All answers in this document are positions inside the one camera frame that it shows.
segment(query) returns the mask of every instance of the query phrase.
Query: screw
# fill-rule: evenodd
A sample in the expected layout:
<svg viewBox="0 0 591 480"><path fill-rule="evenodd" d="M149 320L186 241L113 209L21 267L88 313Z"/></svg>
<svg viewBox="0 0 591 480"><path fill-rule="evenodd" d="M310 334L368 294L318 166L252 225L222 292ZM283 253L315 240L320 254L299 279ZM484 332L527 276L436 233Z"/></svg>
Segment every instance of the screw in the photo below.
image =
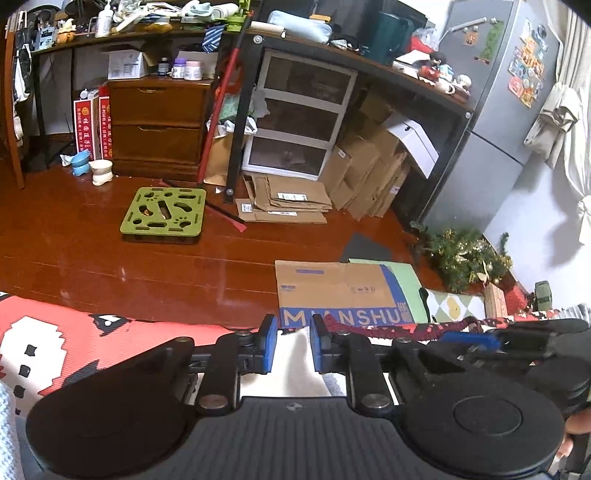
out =
<svg viewBox="0 0 591 480"><path fill-rule="evenodd" d="M210 393L199 399L199 406L205 410L220 410L228 405L228 399L223 395Z"/></svg>
<svg viewBox="0 0 591 480"><path fill-rule="evenodd" d="M361 399L361 403L372 410L381 410L390 405L388 397L381 393L369 393Z"/></svg>

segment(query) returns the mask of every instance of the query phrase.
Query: wooden drawer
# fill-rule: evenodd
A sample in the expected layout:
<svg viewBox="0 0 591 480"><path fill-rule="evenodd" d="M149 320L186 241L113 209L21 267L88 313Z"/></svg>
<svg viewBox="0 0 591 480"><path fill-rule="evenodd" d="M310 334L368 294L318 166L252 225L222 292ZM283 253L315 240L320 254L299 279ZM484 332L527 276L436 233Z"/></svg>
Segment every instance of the wooden drawer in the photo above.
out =
<svg viewBox="0 0 591 480"><path fill-rule="evenodd" d="M196 165L201 130L195 128L113 125L113 158Z"/></svg>
<svg viewBox="0 0 591 480"><path fill-rule="evenodd" d="M200 127L210 84L149 76L109 82L111 123Z"/></svg>

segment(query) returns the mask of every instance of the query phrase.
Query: blue plastic part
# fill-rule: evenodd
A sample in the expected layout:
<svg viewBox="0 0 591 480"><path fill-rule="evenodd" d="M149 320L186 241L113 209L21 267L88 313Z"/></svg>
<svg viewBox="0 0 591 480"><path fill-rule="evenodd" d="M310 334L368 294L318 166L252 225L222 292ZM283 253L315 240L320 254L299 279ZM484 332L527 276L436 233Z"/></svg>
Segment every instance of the blue plastic part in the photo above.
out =
<svg viewBox="0 0 591 480"><path fill-rule="evenodd" d="M84 165L81 165L80 167L74 167L72 169L72 173L76 177L79 177L80 175L88 173L89 171L90 171L90 165L88 163L85 163Z"/></svg>
<svg viewBox="0 0 591 480"><path fill-rule="evenodd" d="M320 338L318 338L318 332L316 331L314 319L312 319L310 322L310 347L312 348L314 371L320 372L320 367L322 365L322 358L320 356Z"/></svg>
<svg viewBox="0 0 591 480"><path fill-rule="evenodd" d="M279 322L277 317L273 317L271 327L267 333L265 341L265 356L263 358L263 368L265 373L269 373L273 367L273 357L275 356L275 345L277 344L277 330L279 329Z"/></svg>
<svg viewBox="0 0 591 480"><path fill-rule="evenodd" d="M90 151L82 150L72 157L72 167L80 167L89 162Z"/></svg>
<svg viewBox="0 0 591 480"><path fill-rule="evenodd" d="M499 350L501 342L492 335L486 333L468 332L446 332L439 339L439 342L469 343L471 345L482 345L487 350Z"/></svg>

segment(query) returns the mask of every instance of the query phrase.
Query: gray refrigerator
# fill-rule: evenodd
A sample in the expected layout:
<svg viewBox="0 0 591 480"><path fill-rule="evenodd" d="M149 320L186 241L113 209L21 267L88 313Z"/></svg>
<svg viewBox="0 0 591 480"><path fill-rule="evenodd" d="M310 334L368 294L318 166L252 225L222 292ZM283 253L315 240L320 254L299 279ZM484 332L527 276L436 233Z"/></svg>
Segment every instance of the gray refrigerator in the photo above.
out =
<svg viewBox="0 0 591 480"><path fill-rule="evenodd" d="M423 218L433 231L486 229L529 160L523 142L556 78L559 42L540 0L456 0L446 29L483 17L439 46L472 79L475 113Z"/></svg>

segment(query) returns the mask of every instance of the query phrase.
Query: reddish-brown floor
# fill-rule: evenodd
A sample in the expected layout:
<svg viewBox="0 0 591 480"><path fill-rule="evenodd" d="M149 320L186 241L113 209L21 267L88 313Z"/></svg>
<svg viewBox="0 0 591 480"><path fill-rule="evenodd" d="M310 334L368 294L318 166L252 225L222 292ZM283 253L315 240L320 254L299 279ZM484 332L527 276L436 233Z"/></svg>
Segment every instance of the reddish-brown floor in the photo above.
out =
<svg viewBox="0 0 591 480"><path fill-rule="evenodd" d="M119 177L95 187L90 175L57 166L17 190L0 161L0 290L92 313L252 327L278 310L275 260L334 262L360 232L411 261L392 212L361 222L331 212L327 225L249 223L244 233L207 212L196 245L124 242L119 226L134 192L157 183ZM417 273L424 286L443 287L428 266Z"/></svg>

